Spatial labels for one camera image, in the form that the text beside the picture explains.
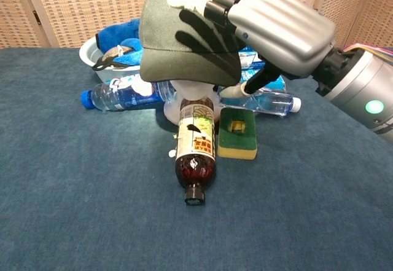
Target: cap brim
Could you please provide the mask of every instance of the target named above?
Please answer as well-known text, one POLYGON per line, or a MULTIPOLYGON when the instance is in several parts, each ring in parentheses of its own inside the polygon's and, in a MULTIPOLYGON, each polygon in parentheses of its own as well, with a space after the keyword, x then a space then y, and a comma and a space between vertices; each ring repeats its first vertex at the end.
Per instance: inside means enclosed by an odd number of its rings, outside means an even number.
POLYGON ((144 49, 141 78, 146 82, 160 82, 187 78, 229 87, 241 78, 238 52, 195 53, 144 49))

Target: green indicator light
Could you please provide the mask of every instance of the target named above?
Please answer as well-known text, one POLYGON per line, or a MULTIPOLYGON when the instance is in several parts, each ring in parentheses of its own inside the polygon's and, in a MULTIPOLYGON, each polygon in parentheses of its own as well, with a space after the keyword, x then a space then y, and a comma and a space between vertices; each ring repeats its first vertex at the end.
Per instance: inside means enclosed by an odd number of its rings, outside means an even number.
POLYGON ((366 104, 366 111, 371 114, 378 114, 383 111, 384 107, 380 100, 372 100, 366 104))

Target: black bottle cap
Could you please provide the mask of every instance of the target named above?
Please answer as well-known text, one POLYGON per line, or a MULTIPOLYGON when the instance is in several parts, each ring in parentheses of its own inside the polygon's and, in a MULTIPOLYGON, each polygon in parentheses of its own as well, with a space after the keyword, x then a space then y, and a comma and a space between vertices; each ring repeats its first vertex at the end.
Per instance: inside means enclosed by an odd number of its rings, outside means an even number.
POLYGON ((187 205, 204 205, 204 192, 199 186, 192 185, 185 190, 184 201, 187 205))

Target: green scouring pad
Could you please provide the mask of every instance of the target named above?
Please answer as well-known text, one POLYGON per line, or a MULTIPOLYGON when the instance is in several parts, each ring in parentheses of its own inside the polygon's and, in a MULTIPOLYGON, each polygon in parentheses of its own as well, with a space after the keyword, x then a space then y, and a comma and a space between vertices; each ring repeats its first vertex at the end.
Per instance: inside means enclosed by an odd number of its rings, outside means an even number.
POLYGON ((217 154, 230 159, 255 159, 257 132, 254 112, 234 108, 221 110, 217 154))

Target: blue bottle cap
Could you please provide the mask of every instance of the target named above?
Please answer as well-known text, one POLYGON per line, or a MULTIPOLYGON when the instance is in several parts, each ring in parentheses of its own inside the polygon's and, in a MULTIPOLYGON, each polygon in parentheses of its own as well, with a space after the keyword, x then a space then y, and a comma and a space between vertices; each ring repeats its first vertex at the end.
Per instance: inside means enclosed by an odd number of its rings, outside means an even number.
POLYGON ((83 91, 82 94, 80 94, 80 102, 86 109, 96 108, 91 100, 91 90, 83 91))

